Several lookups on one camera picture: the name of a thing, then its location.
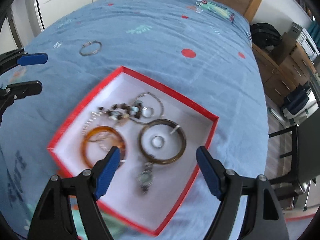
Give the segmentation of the blue patterned bed sheet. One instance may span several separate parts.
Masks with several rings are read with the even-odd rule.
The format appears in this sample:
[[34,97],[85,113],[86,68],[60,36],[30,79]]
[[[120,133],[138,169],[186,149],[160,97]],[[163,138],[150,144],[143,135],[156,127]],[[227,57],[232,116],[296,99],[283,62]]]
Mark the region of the blue patterned bed sheet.
[[[99,0],[59,19],[26,47],[46,53],[42,65],[16,67],[1,87],[38,80],[41,94],[17,100],[1,124],[1,211],[28,234],[39,197],[57,166],[47,152],[56,130],[80,100],[119,66],[144,74],[219,117],[209,149],[242,176],[262,174],[268,123],[249,25],[225,20],[198,0]],[[100,41],[92,56],[79,50]]]

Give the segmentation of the red jewelry box tray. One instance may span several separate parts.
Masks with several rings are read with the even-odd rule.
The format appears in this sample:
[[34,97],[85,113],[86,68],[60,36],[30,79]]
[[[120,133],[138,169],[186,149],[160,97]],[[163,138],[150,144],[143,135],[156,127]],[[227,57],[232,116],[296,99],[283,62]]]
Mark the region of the red jewelry box tray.
[[98,204],[157,236],[193,184],[199,171],[196,149],[210,145],[217,122],[216,115],[186,96],[122,66],[75,107],[48,151],[72,177],[118,147],[120,164]]

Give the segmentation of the silver wristwatch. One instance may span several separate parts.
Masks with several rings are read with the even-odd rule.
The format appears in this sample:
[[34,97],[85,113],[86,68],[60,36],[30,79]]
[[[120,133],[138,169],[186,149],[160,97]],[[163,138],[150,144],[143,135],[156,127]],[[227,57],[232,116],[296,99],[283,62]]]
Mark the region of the silver wristwatch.
[[146,162],[144,170],[138,176],[138,184],[142,193],[147,193],[153,182],[153,163]]

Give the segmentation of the right teal curtain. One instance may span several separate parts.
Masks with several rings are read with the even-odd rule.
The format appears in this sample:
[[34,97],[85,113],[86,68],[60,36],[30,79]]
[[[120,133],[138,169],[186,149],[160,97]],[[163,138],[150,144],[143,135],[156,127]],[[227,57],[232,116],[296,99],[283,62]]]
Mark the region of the right teal curtain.
[[317,48],[320,48],[320,26],[317,21],[313,21],[307,29],[309,35],[315,42]]

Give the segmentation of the dark green chair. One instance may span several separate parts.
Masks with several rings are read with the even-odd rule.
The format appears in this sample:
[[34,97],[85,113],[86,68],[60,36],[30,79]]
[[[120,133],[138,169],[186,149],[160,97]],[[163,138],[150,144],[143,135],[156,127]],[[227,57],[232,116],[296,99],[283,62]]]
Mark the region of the dark green chair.
[[[319,86],[308,81],[316,102],[319,103]],[[287,174],[270,180],[272,185],[287,183],[275,189],[279,200],[295,197],[306,192],[308,182],[319,176],[319,109],[299,124],[269,134],[276,137],[291,133],[291,151],[280,158],[291,157],[291,170]]]

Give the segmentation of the dark brown bangle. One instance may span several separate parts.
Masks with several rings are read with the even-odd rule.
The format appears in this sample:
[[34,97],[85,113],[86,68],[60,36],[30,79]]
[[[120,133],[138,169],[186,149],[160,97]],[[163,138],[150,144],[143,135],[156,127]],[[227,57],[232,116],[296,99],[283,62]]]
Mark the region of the dark brown bangle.
[[[180,136],[181,139],[181,149],[180,151],[173,156],[172,158],[169,159],[157,159],[155,157],[153,157],[151,154],[149,154],[148,152],[146,152],[146,150],[143,147],[142,144],[142,137],[144,135],[144,133],[150,129],[153,126],[157,126],[157,125],[166,125],[169,126],[171,128],[173,128],[174,132],[177,132]],[[176,161],[178,161],[178,159],[180,159],[180,157],[184,154],[186,146],[187,146],[187,137],[185,135],[184,130],[175,122],[168,120],[168,119],[157,119],[157,120],[153,120],[151,122],[148,122],[139,132],[138,134],[138,146],[139,149],[142,153],[142,155],[147,159],[147,161],[154,163],[154,164],[158,164],[158,165],[169,165],[172,164]]]

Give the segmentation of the dark blue hanging bag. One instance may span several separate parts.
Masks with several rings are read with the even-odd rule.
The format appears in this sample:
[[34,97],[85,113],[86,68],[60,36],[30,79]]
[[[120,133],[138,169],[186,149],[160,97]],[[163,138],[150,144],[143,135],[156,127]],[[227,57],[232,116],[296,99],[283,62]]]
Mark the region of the dark blue hanging bag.
[[284,98],[281,111],[288,120],[294,118],[308,103],[311,88],[309,83],[298,87]]

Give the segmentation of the black backpack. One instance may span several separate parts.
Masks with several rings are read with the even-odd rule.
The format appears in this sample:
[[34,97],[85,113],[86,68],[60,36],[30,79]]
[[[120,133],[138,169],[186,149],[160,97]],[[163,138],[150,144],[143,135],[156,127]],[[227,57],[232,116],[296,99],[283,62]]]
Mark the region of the black backpack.
[[252,42],[260,49],[271,52],[282,42],[282,36],[269,23],[255,23],[250,25]]

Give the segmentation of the wooden drawer cabinet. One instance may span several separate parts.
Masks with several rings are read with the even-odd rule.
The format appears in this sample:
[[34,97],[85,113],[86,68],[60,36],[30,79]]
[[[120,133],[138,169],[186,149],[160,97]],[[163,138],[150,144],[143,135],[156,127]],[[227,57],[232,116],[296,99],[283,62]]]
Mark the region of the wooden drawer cabinet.
[[303,47],[284,33],[279,46],[267,52],[252,44],[265,94],[278,106],[299,85],[304,85],[316,74],[316,68]]

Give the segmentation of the amber orange bangle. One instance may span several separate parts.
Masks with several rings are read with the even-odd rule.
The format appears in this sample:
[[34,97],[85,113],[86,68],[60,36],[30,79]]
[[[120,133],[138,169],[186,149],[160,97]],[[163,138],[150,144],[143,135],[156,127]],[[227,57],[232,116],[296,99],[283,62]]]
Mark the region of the amber orange bangle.
[[98,139],[99,135],[105,135],[106,138],[112,138],[112,146],[116,146],[120,149],[120,163],[118,167],[121,167],[126,161],[126,144],[123,136],[116,131],[115,128],[112,128],[110,126],[98,126],[90,131],[88,131],[85,135],[84,138],[81,142],[80,146],[80,152],[81,152],[81,157],[84,161],[84,163],[87,165],[87,167],[92,168],[96,162],[90,161],[88,154],[87,154],[87,148],[88,144],[90,142],[93,142],[93,137],[96,137],[96,140]]

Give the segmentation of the thin silver wire bangle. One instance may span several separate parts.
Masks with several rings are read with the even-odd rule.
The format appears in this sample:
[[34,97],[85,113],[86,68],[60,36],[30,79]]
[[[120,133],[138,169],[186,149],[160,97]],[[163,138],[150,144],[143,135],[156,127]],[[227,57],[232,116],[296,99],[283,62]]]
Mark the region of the thin silver wire bangle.
[[101,51],[102,46],[103,45],[100,41],[96,41],[96,40],[88,41],[81,46],[81,48],[79,50],[79,54],[81,56],[95,55]]

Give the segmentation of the white printer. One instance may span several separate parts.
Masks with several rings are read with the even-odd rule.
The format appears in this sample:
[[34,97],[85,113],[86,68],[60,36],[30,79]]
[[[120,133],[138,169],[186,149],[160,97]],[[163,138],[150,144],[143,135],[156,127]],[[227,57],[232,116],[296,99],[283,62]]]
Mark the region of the white printer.
[[288,34],[295,39],[301,47],[305,50],[310,60],[313,62],[319,56],[319,49],[317,48],[314,40],[305,28],[292,22],[292,26]]

